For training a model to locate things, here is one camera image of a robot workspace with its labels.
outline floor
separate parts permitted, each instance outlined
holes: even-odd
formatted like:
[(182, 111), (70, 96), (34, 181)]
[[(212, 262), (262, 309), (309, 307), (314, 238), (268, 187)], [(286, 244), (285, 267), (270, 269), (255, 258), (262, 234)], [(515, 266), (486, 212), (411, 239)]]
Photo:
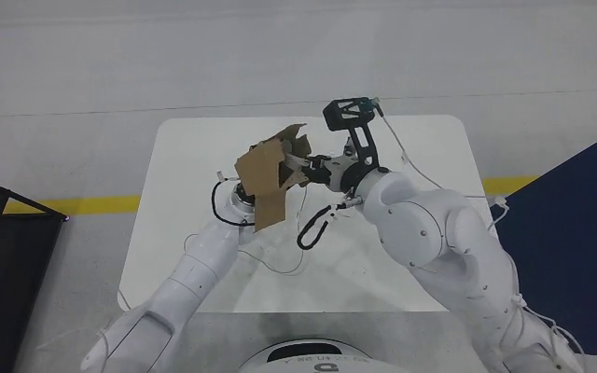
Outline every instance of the floor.
[[(596, 19), (591, 0), (4, 0), (0, 185), (137, 195), (168, 118), (318, 116), (354, 95), (458, 117), (481, 177), (541, 174), (597, 139)], [(89, 331), (68, 354), (35, 346), (118, 317), (134, 218), (65, 225), (18, 371), (76, 371)]]

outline wire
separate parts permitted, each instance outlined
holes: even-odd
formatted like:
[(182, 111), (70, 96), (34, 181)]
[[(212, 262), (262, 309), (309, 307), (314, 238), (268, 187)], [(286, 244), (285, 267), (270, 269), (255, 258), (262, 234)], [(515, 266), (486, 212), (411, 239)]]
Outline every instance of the wire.
[(521, 340), (522, 335), (524, 334), (524, 328), (526, 326), (526, 324), (524, 322), (524, 314), (522, 313), (522, 311), (528, 311), (535, 317), (551, 323), (551, 326), (549, 326), (549, 331), (550, 331), (549, 343), (551, 343), (551, 350), (553, 353), (551, 360), (553, 361), (553, 363), (557, 364), (555, 359), (556, 359), (556, 357), (558, 357), (558, 352), (556, 351), (556, 345), (555, 345), (555, 340), (554, 340), (553, 336), (556, 335), (556, 336), (562, 337), (562, 334), (560, 333), (560, 332), (562, 332), (565, 334), (566, 337), (568, 337), (576, 345), (576, 348), (578, 349), (578, 351), (580, 352), (580, 354), (582, 356), (583, 371), (584, 371), (584, 373), (588, 373), (589, 371), (587, 370), (587, 356), (586, 356), (585, 351), (583, 350), (582, 346), (580, 345), (578, 340), (572, 335), (572, 333), (570, 333), (566, 329), (562, 328), (561, 326), (557, 325), (555, 320), (553, 320), (547, 316), (544, 316), (544, 315), (540, 314), (539, 312), (535, 312), (527, 306), (526, 301), (524, 301), (524, 299), (522, 298), (521, 285), (519, 282), (519, 274), (518, 274), (518, 268), (516, 267), (516, 263), (514, 262), (514, 259), (512, 258), (512, 256), (510, 255), (509, 252), (504, 250), (504, 253), (506, 253), (507, 258), (510, 261), (510, 265), (512, 266), (512, 283), (513, 283), (513, 287), (514, 287), (514, 294), (516, 297), (520, 298), (520, 300), (517, 302), (518, 303), (517, 306), (518, 306), (518, 310), (521, 313), (521, 331), (520, 331), (518, 337), (516, 338), (516, 340), (514, 341), (514, 344), (517, 345), (518, 342)]
[[(300, 214), (302, 213), (302, 210), (303, 210), (303, 208), (305, 207), (305, 200), (307, 199), (307, 191), (308, 191), (308, 188), (307, 188), (307, 187), (305, 187), (304, 189), (305, 189), (305, 192), (304, 192), (304, 194), (303, 194), (303, 196), (302, 196), (302, 203), (300, 204), (300, 208), (299, 208), (299, 209), (298, 209), (298, 211), (297, 211), (297, 233), (299, 233), (299, 232), (300, 232)], [(193, 237), (193, 236), (197, 236), (197, 233), (191, 233), (191, 234), (189, 234), (189, 235), (188, 235), (188, 236), (185, 238), (185, 241), (183, 242), (183, 248), (184, 248), (185, 252), (187, 251), (187, 242), (188, 242), (188, 239), (189, 239), (189, 238), (191, 238), (191, 237)], [(269, 270), (270, 270), (270, 271), (272, 271), (272, 272), (275, 272), (275, 273), (278, 273), (278, 274), (281, 274), (281, 275), (284, 275), (284, 276), (297, 276), (297, 275), (299, 275), (299, 274), (301, 274), (301, 273), (302, 273), (302, 272), (300, 272), (300, 273), (293, 273), (293, 272), (294, 272), (294, 271), (296, 271), (297, 269), (299, 269), (299, 268), (300, 268), (300, 265), (301, 265), (301, 264), (302, 264), (302, 262), (303, 262), (303, 259), (304, 259), (304, 256), (305, 256), (305, 252), (304, 252), (303, 250), (301, 250), (301, 251), (300, 251), (300, 260), (298, 261), (298, 264), (297, 264), (297, 265), (296, 265), (296, 266), (295, 266), (293, 269), (291, 269), (291, 270), (277, 270), (276, 268), (274, 268), (274, 267), (273, 267), (273, 266), (271, 266), (270, 264), (266, 263), (266, 262), (265, 262), (265, 261), (263, 261), (262, 259), (260, 259), (260, 258), (258, 258), (258, 257), (256, 257), (256, 256), (252, 255), (251, 253), (249, 253), (249, 252), (247, 252), (247, 251), (244, 251), (244, 250), (239, 250), (239, 252), (240, 252), (240, 253), (244, 253), (244, 254), (246, 254), (246, 255), (248, 255), (248, 256), (250, 256), (250, 257), (252, 257), (252, 258), (253, 258), (253, 259), (255, 259), (256, 261), (258, 261), (258, 262), (260, 262), (261, 264), (263, 264), (263, 265), (264, 265), (264, 266), (265, 266), (267, 269), (269, 269)]]
[(298, 234), (297, 236), (297, 245), (298, 247), (300, 247), (302, 250), (311, 250), (313, 249), (313, 247), (319, 242), (319, 240), (321, 240), (321, 236), (323, 236), (324, 232), (326, 231), (327, 226), (329, 225), (329, 222), (326, 220), (324, 222), (324, 224), (322, 224), (322, 226), (319, 228), (319, 231), (317, 232), (317, 235), (315, 236), (315, 238), (313, 239), (313, 241), (309, 244), (304, 244), (302, 242), (303, 237), (305, 237), (305, 234), (307, 234), (307, 232), (315, 225), (315, 222), (322, 217), (323, 215), (327, 214), (329, 211), (331, 211), (332, 209), (332, 205), (329, 204), (328, 206), (324, 207), (323, 209), (319, 210), (317, 212), (317, 214), (315, 214), (305, 225), (305, 227), (302, 229), (302, 231)]
[[(443, 189), (444, 188), (443, 186), (441, 186), (438, 182), (436, 182), (431, 177), (429, 177), (425, 173), (423, 173), (419, 169), (419, 167), (417, 167), (417, 165), (415, 165), (414, 162), (412, 162), (412, 159), (410, 159), (409, 154), (407, 153), (407, 149), (402, 145), (402, 142), (400, 141), (400, 138), (396, 134), (396, 131), (394, 131), (394, 129), (390, 125), (390, 122), (388, 122), (388, 119), (385, 118), (385, 114), (383, 113), (382, 108), (379, 105), (379, 100), (378, 100), (378, 103), (377, 103), (376, 107), (377, 107), (378, 112), (380, 113), (380, 117), (382, 117), (383, 122), (385, 123), (386, 127), (388, 128), (388, 130), (390, 130), (390, 132), (392, 133), (392, 135), (396, 139), (396, 142), (398, 143), (398, 146), (400, 146), (400, 149), (402, 150), (402, 159), (405, 160), (408, 164), (410, 164), (410, 166), (414, 169), (414, 171), (416, 171), (420, 176), (422, 176), (429, 183), (433, 184), (438, 189)], [(492, 198), (492, 197), (488, 197), (488, 196), (465, 196), (465, 197), (467, 197), (467, 198), (473, 198), (473, 199), (485, 199), (485, 200), (490, 200)]]
[(407, 163), (409, 163), (410, 166), (412, 166), (412, 168), (414, 169), (414, 171), (416, 171), (420, 176), (422, 176), (429, 183), (433, 184), (434, 186), (436, 186), (439, 189), (443, 189), (444, 188), (443, 186), (441, 186), (440, 184), (438, 184), (437, 182), (435, 182), (432, 178), (430, 178), (429, 176), (427, 176), (426, 174), (424, 174), (421, 170), (419, 170), (419, 168), (410, 159), (409, 154), (407, 153), (407, 149), (405, 149), (404, 146), (402, 145), (402, 142), (400, 141), (400, 138), (396, 134), (396, 131), (394, 131), (394, 129), (390, 125), (390, 122), (388, 122), (388, 119), (386, 119), (385, 115), (381, 114), (381, 112), (380, 112), (380, 117), (382, 117), (383, 122), (385, 123), (385, 125), (387, 126), (387, 128), (390, 130), (390, 132), (392, 133), (392, 135), (394, 136), (394, 138), (396, 139), (396, 142), (398, 143), (398, 146), (400, 146), (400, 149), (402, 149), (402, 158), (403, 158), (403, 160), (405, 160)]
[(82, 327), (79, 329), (74, 329), (74, 330), (69, 330), (65, 333), (60, 334), (58, 337), (54, 337), (52, 339), (50, 339), (48, 342), (44, 343), (44, 344), (40, 344), (39, 346), (35, 347), (36, 350), (44, 350), (46, 349), (48, 346), (52, 345), (53, 343), (55, 343), (57, 340), (60, 340), (66, 336), (70, 336), (71, 334), (74, 334), (76, 332), (80, 332), (80, 331), (90, 331), (95, 333), (99, 338), (101, 338), (104, 341), (104, 361), (102, 362), (102, 367), (100, 368), (100, 373), (104, 373), (105, 371), (105, 365), (108, 362), (108, 355), (110, 353), (110, 348), (108, 346), (108, 338), (105, 336), (105, 333), (102, 330), (94, 330), (94, 329), (89, 329), (87, 327)]
[(499, 216), (497, 217), (497, 219), (495, 219), (495, 220), (493, 220), (493, 221), (492, 221), (492, 223), (491, 223), (491, 224), (490, 224), (490, 225), (487, 227), (487, 230), (491, 230), (491, 229), (493, 228), (493, 226), (494, 226), (494, 225), (496, 225), (497, 223), (499, 223), (499, 222), (500, 222), (500, 220), (502, 220), (503, 218), (505, 218), (505, 217), (506, 217), (506, 214), (507, 214), (507, 212), (508, 212), (508, 211), (510, 211), (510, 207), (509, 207), (509, 206), (507, 206), (507, 205), (500, 205), (500, 207), (501, 207), (502, 209), (504, 209), (504, 211), (502, 212), (502, 214), (501, 214), (501, 215), (499, 215)]
[(215, 193), (217, 192), (218, 187), (221, 186), (224, 182), (227, 182), (228, 180), (230, 180), (230, 179), (225, 178), (224, 181), (218, 181), (217, 183), (215, 183), (214, 189), (212, 189), (212, 212), (214, 213), (215, 218), (221, 222), (224, 222), (224, 223), (229, 224), (234, 227), (252, 227), (252, 226), (254, 226), (255, 223), (247, 223), (246, 221), (241, 222), (241, 223), (229, 221), (217, 213), (217, 210), (215, 209)]
[(284, 276), (297, 276), (300, 275), (300, 273), (292, 273), (295, 270), (299, 269), (300, 265), (302, 264), (302, 259), (305, 256), (305, 252), (301, 250), (300, 252), (300, 260), (298, 261), (298, 264), (291, 270), (277, 270), (274, 267), (270, 266), (268, 263), (266, 263), (265, 261), (259, 259), (258, 257), (254, 256), (253, 254), (244, 251), (244, 250), (239, 250), (240, 253), (245, 253), (248, 256), (251, 256), (253, 259), (255, 259), (256, 261), (258, 261), (259, 263), (263, 264), (265, 266), (265, 268), (269, 269), (272, 272), (278, 273), (278, 274), (282, 274)]
[(127, 311), (130, 311), (132, 309), (132, 307), (129, 304), (129, 302), (127, 301), (127, 298), (124, 297), (124, 294), (122, 294), (122, 290), (118, 289), (118, 293), (120, 294), (120, 297), (122, 298), (122, 301), (124, 301), (125, 306), (127, 306)]

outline cardboard box flap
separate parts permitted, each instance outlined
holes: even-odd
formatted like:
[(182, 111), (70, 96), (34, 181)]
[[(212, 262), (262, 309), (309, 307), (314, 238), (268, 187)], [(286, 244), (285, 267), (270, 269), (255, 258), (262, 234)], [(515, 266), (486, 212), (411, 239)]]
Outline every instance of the cardboard box flap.
[(297, 135), (299, 134), (300, 128), (306, 125), (307, 123), (291, 124), (290, 126), (286, 127), (285, 129), (279, 131), (278, 133), (274, 134), (272, 137), (267, 139), (266, 142), (273, 139), (294, 141), (297, 138)]
[(311, 154), (311, 144), (309, 144), (306, 134), (303, 134), (294, 141), (291, 154), (301, 158), (306, 158)]
[(262, 196), (280, 189), (279, 164), (284, 161), (280, 141), (268, 141), (238, 158), (234, 168), (248, 195)]
[[(255, 231), (286, 219), (286, 191), (295, 184), (305, 187), (309, 179), (300, 160), (311, 154), (307, 135), (297, 138), (305, 124), (292, 124), (238, 158), (234, 168), (244, 190), (255, 196)], [(299, 159), (285, 164), (285, 155)]]
[(286, 191), (255, 197), (255, 231), (286, 220)]

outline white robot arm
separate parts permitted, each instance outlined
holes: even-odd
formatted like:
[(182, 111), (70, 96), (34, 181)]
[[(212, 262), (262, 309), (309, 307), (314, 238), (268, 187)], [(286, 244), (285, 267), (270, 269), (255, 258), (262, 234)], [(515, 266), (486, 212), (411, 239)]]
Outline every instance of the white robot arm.
[[(356, 205), (377, 228), (388, 255), (460, 317), (490, 372), (583, 372), (567, 340), (525, 310), (514, 262), (468, 199), (447, 189), (417, 190), (404, 174), (379, 166), (367, 127), (374, 108), (382, 115), (375, 105), (367, 98), (332, 102), (324, 110), (328, 127), (348, 130), (351, 139), (340, 157), (310, 158), (310, 165), (302, 168), (305, 174), (312, 182), (348, 196), (349, 201), (336, 207)], [(364, 130), (368, 146), (361, 146), (354, 130), (358, 127)], [(236, 260), (242, 233), (251, 230), (247, 225), (253, 221), (253, 205), (241, 185), (220, 214), (220, 220), (199, 233), (156, 293), (105, 332), (106, 339), (98, 341), (84, 359), (83, 371), (100, 367), (106, 373), (167, 371), (181, 330)], [(305, 245), (303, 236), (299, 235), (298, 245), (311, 249), (316, 242)], [(367, 365), (372, 373), (400, 371), (369, 362), (375, 363)], [(342, 361), (341, 372), (358, 371), (362, 363), (362, 357)], [(313, 369), (310, 361), (303, 360), (284, 366), (283, 371), (338, 371), (338, 366), (319, 366), (325, 369)], [(279, 367), (280, 362), (271, 362), (243, 372), (280, 371)]]
[(238, 256), (244, 231), (252, 232), (253, 205), (239, 186), (214, 220), (187, 246), (172, 274), (142, 305), (125, 312), (81, 363), (84, 372), (166, 372), (183, 328)]

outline black bracket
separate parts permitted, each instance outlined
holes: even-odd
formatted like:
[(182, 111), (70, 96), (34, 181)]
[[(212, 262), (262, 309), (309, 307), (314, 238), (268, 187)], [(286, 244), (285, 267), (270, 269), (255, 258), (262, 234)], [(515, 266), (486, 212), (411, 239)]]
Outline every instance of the black bracket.
[[(368, 97), (356, 97), (334, 100), (324, 109), (324, 118), (329, 130), (348, 130), (358, 156), (357, 163), (346, 171), (340, 182), (344, 192), (356, 187), (366, 174), (380, 167), (377, 147), (368, 127), (369, 122), (375, 118), (375, 107), (375, 103)], [(365, 139), (359, 137), (360, 131)]]

